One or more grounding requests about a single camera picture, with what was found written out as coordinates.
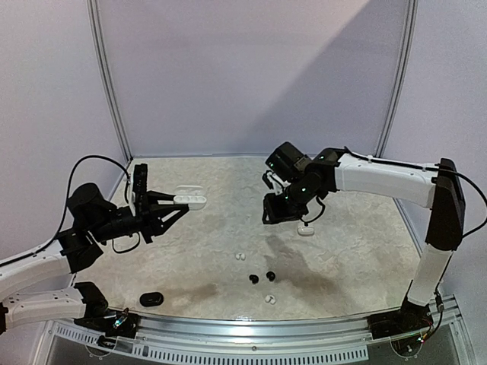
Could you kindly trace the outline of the white square charging case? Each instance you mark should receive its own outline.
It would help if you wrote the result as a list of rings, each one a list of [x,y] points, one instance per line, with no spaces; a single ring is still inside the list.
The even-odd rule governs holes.
[[[313,236],[315,234],[315,229],[309,224],[299,224],[297,232],[299,236]]]

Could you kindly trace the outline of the white oval charging case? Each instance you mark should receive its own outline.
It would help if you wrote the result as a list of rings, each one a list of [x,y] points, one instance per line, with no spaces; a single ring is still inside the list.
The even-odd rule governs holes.
[[[202,186],[180,185],[174,190],[173,202],[179,205],[187,205],[191,211],[202,210],[207,201],[205,189]]]

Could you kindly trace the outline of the white earbud front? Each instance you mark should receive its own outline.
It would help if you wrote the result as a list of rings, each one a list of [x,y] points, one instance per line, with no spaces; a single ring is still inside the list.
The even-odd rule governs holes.
[[[274,305],[276,303],[276,298],[272,295],[267,295],[265,301],[269,304]]]

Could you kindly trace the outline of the black oval charging case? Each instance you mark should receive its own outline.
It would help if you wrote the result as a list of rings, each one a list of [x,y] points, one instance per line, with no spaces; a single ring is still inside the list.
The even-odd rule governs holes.
[[[160,306],[164,302],[164,295],[160,292],[147,292],[139,297],[139,303],[143,307]]]

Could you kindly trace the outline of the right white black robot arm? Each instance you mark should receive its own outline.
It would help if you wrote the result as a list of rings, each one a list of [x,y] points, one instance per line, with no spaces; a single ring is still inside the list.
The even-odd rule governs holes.
[[[372,195],[412,203],[429,212],[419,266],[406,292],[407,304],[393,316],[401,332],[422,321],[454,252],[463,241],[465,199],[455,163],[408,163],[365,156],[348,148],[325,148],[315,157],[292,143],[279,145],[265,165],[277,181],[263,198],[263,223],[299,221],[313,200],[328,194]]]

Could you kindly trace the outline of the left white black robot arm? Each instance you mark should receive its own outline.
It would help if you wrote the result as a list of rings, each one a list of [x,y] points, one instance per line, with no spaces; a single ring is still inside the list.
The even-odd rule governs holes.
[[[134,338],[140,317],[127,309],[110,309],[93,282],[41,294],[23,295],[21,290],[90,268],[103,255],[101,245],[110,240],[138,234],[151,243],[184,214],[204,206],[195,196],[140,187],[127,206],[117,207],[102,196],[95,183],[79,186],[67,200],[74,218],[72,228],[57,233],[51,243],[1,263],[1,331],[34,322],[73,319],[77,325],[110,337]]]

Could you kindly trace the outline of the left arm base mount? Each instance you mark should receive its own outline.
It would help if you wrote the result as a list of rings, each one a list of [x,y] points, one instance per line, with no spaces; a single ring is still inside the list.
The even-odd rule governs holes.
[[[103,333],[106,337],[134,339],[138,333],[141,316],[128,308],[122,311],[108,307],[88,307],[83,317],[74,319],[74,324]]]

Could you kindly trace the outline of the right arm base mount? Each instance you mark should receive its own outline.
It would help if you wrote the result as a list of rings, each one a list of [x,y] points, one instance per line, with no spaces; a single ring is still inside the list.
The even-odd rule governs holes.
[[[428,307],[399,308],[369,315],[367,324],[372,338],[377,340],[429,328],[433,324],[433,318]]]

